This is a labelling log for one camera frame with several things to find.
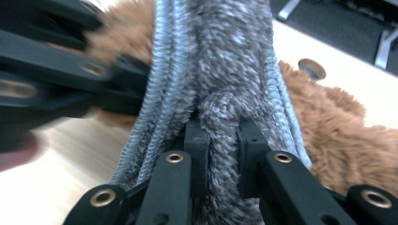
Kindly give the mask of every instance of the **brown fluffy fabric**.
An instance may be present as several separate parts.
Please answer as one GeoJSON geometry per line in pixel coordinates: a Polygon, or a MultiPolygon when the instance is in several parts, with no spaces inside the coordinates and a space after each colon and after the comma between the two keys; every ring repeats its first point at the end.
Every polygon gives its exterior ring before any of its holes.
{"type": "MultiPolygon", "coordinates": [[[[153,1],[131,1],[101,15],[105,26],[88,35],[88,54],[111,65],[120,53],[150,65],[153,1]]],[[[341,194],[357,184],[383,188],[398,197],[398,130],[366,127],[365,109],[340,88],[311,81],[281,62],[281,70],[301,125],[312,173],[341,194]]],[[[101,112],[100,120],[130,130],[135,117],[101,112]]]]}

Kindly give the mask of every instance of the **table surface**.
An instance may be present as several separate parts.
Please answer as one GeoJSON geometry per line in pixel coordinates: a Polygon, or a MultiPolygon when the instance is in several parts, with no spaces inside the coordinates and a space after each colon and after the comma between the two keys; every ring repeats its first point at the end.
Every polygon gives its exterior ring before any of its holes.
{"type": "MultiPolygon", "coordinates": [[[[298,31],[274,22],[280,59],[296,66],[301,58],[320,63],[328,73],[320,82],[342,87],[367,108],[367,124],[398,128],[398,80],[298,31]]],[[[107,183],[128,132],[108,128],[88,115],[63,119],[36,133],[41,154],[33,162],[0,172],[0,224],[61,224],[89,189],[107,183]]]]}

